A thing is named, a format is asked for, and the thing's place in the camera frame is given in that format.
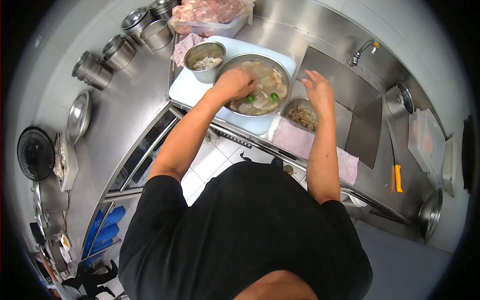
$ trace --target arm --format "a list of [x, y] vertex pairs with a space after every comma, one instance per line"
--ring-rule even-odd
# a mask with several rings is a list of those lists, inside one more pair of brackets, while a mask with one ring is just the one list
[[48, 264], [47, 259], [45, 258], [45, 256], [43, 256], [41, 251], [40, 251], [40, 259], [42, 260], [43, 266], [47, 270], [48, 275], [50, 275], [50, 278], [52, 278], [52, 281], [53, 282], [58, 282], [57, 277], [53, 274], [52, 268]]
[[231, 99], [247, 96], [257, 82], [255, 73], [241, 68], [225, 72], [168, 135], [153, 162], [148, 179], [168, 175], [181, 182], [215, 114]]
[[307, 162], [309, 193], [322, 204], [340, 201], [340, 179], [336, 155], [335, 101], [329, 82], [317, 71], [305, 71], [314, 82], [302, 79], [308, 99], [318, 115], [318, 127]]

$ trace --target sink basin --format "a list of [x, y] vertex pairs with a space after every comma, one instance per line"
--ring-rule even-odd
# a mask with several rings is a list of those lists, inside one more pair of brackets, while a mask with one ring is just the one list
[[382, 125], [382, 95], [342, 63], [308, 47], [291, 97], [307, 95], [300, 81], [308, 78], [305, 70], [319, 72], [333, 87], [337, 147], [357, 156], [373, 169]]

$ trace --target black fan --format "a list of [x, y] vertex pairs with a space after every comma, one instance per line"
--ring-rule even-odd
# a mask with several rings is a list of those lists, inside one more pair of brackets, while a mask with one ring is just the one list
[[55, 165], [55, 150], [48, 134], [37, 126], [25, 128], [17, 144], [17, 157], [24, 175], [33, 181], [47, 178]]

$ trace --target white tile floor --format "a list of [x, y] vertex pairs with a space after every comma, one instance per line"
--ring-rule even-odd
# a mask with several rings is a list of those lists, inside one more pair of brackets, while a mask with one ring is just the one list
[[[240, 157], [240, 153], [242, 152], [244, 152], [245, 157], [248, 157], [257, 163], [267, 164], [273, 159], [273, 156], [258, 150], [257, 148], [252, 147], [252, 149], [249, 149], [223, 137], [211, 142], [203, 141], [200, 151], [181, 182], [183, 196], [185, 197], [188, 206], [191, 206], [197, 200], [198, 196], [200, 196], [204, 190], [205, 184], [209, 182], [211, 178], [218, 176], [233, 164], [243, 161]], [[306, 189], [306, 172], [296, 167], [293, 167], [293, 169], [293, 177]], [[138, 200], [124, 204], [123, 206], [125, 208], [125, 216], [117, 223], [120, 229], [117, 237], [122, 240], [127, 233], [128, 225], [137, 208], [137, 204]], [[118, 264], [120, 247], [121, 245], [117, 245], [105, 252], [105, 264], [110, 266], [110, 260], [113, 260]], [[109, 287], [115, 295], [118, 295], [123, 291], [123, 287], [118, 278], [109, 281], [105, 286]], [[98, 295], [98, 299], [111, 300], [112, 297], [107, 293], [102, 293]]]

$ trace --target faucet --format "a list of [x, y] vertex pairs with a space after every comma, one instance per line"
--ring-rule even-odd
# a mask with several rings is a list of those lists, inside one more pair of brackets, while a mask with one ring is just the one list
[[372, 47], [372, 54], [375, 54], [375, 51], [377, 51], [377, 49], [380, 47], [380, 45], [378, 44], [378, 42], [375, 42], [374, 40], [369, 40], [368, 42], [366, 42], [365, 44], [363, 44], [362, 47], [360, 47], [360, 49], [357, 50], [357, 52], [355, 52], [355, 54], [349, 58], [347, 60], [347, 63], [354, 67], [356, 65], [358, 65], [359, 63], [359, 58], [360, 58], [360, 55], [362, 54], [363, 51], [365, 51], [366, 48], [368, 48], [369, 46]]

